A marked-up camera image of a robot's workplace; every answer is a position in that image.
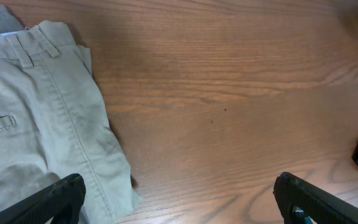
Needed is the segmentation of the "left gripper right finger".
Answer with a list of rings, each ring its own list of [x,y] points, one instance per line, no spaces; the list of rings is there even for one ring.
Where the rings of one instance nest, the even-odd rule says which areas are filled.
[[[289,173],[281,173],[273,194],[285,223],[358,224],[358,208]]]

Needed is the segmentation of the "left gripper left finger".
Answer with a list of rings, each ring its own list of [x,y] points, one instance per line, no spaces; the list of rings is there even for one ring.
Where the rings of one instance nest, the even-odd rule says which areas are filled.
[[[0,224],[77,224],[86,187],[80,174],[58,182],[0,212]]]

